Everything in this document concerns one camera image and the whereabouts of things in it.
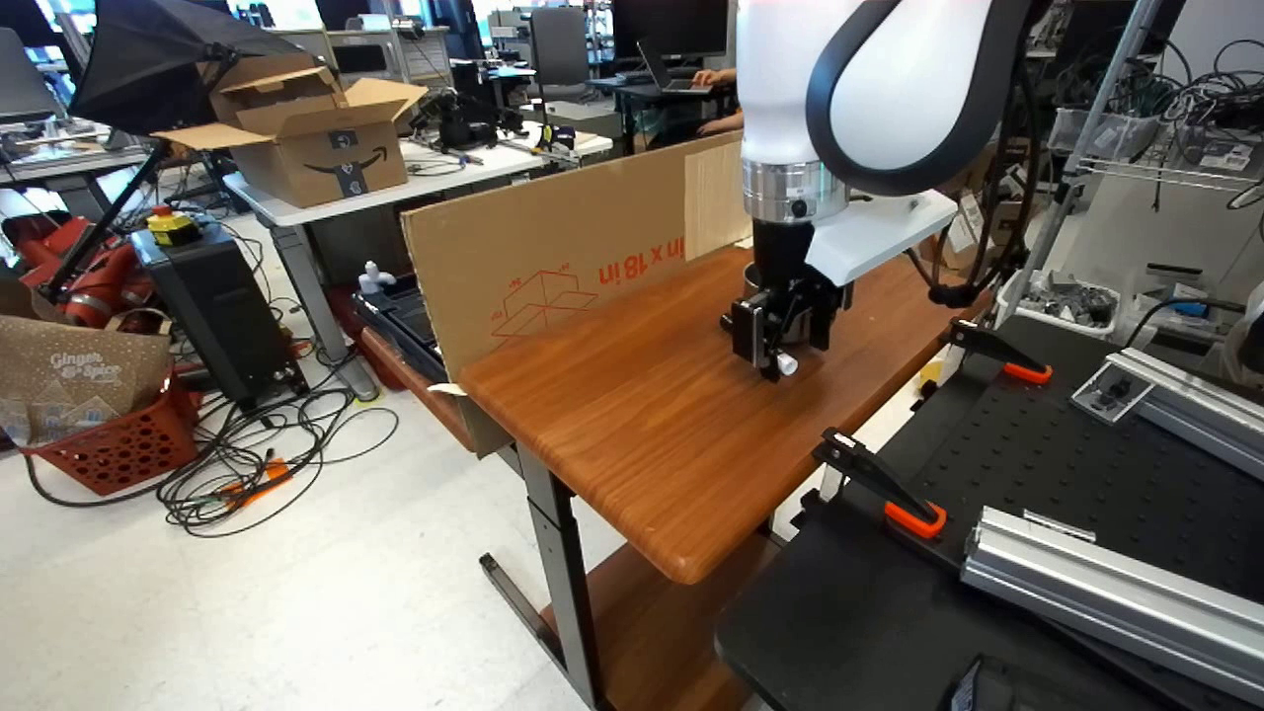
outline cardboard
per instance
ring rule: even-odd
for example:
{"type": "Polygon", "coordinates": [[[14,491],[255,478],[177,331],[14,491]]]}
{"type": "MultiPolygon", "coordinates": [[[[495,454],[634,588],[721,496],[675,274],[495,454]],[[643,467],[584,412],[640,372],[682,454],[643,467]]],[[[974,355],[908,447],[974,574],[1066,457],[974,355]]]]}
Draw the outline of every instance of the cardboard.
{"type": "Polygon", "coordinates": [[[691,160],[708,150],[732,150],[732,139],[682,141],[403,214],[405,252],[450,378],[463,378],[468,359],[507,339],[643,289],[688,256],[716,247],[711,234],[725,229],[725,217],[701,226],[693,210],[688,226],[688,201],[721,188],[716,201],[732,204],[737,180],[701,171],[725,171],[725,160],[691,160]]]}
{"type": "Polygon", "coordinates": [[[291,204],[321,204],[405,180],[393,122],[425,88],[324,71],[279,71],[216,92],[219,122],[166,129],[181,150],[234,150],[246,180],[291,204]]]}

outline floor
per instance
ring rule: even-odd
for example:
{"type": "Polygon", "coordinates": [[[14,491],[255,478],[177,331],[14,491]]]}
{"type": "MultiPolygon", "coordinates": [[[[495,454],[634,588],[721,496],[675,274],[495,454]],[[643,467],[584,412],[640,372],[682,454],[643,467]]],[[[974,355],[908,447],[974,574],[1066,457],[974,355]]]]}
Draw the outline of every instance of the floor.
{"type": "MultiPolygon", "coordinates": [[[[267,293],[287,300],[277,260],[267,274],[267,293]]],[[[905,421],[908,399],[905,387],[866,425],[869,447],[905,421]]],[[[152,496],[54,511],[0,454],[0,708],[582,708],[474,563],[497,553],[546,601],[522,480],[466,454],[409,395],[358,407],[393,412],[397,434],[230,541],[187,537],[152,496]]],[[[333,454],[363,450],[384,421],[358,417],[333,454]]],[[[80,493],[46,467],[44,480],[80,493]]],[[[578,516],[588,563],[620,545],[591,511],[578,516]]]]}

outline wooden table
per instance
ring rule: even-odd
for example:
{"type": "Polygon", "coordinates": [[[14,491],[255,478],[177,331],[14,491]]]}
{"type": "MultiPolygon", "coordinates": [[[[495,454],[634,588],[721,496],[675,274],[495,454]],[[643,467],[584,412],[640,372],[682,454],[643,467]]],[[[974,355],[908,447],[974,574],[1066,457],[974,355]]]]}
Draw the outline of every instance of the wooden table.
{"type": "Polygon", "coordinates": [[[711,252],[466,367],[468,399],[516,443],[547,620],[489,557],[483,563],[591,708],[607,694],[567,496],[607,516],[661,576],[701,584],[812,468],[820,430],[859,425],[953,320],[924,300],[911,264],[892,260],[857,285],[828,351],[766,384],[717,328],[747,260],[711,252]]]}

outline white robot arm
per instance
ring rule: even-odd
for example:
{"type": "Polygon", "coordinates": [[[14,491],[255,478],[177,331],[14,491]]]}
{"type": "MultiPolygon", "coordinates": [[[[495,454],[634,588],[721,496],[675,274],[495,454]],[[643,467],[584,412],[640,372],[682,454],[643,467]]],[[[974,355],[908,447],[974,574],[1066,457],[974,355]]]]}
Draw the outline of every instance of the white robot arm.
{"type": "Polygon", "coordinates": [[[787,374],[778,363],[800,339],[828,349],[850,279],[944,226],[908,214],[905,229],[866,238],[846,220],[842,180],[920,192],[973,167],[1002,122],[1040,4],[737,0],[753,270],[725,325],[757,374],[787,374]],[[842,242],[850,264],[812,270],[820,242],[842,242]]]}

